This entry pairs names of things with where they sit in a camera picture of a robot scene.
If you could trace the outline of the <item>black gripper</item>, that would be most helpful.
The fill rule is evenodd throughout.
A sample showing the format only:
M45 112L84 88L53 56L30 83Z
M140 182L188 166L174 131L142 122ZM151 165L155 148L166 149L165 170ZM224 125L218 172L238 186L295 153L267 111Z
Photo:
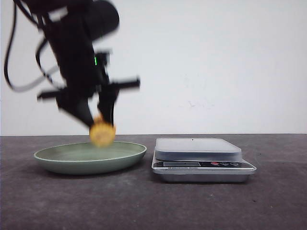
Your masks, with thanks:
M88 99L98 94L97 105L103 120L114 124L114 105L119 91L138 88L140 80L110 82L106 73L108 52L96 53L93 41L119 26L118 14L67 14L53 21L48 14L38 16L38 24L44 32L55 55L61 76L66 85L53 92L43 92L40 98L56 99L58 108L90 128L94 121Z

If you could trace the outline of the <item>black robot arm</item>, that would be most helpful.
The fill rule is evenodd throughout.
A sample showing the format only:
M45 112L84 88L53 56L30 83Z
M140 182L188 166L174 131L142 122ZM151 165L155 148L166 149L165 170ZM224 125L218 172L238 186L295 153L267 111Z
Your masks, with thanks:
M94 125L88 99L98 94L98 110L112 125L114 104L121 89L139 87L140 80L111 83L105 71L107 53L96 53L93 41L115 31L119 14L107 0L17 0L18 7L44 33L66 86L43 92L87 127Z

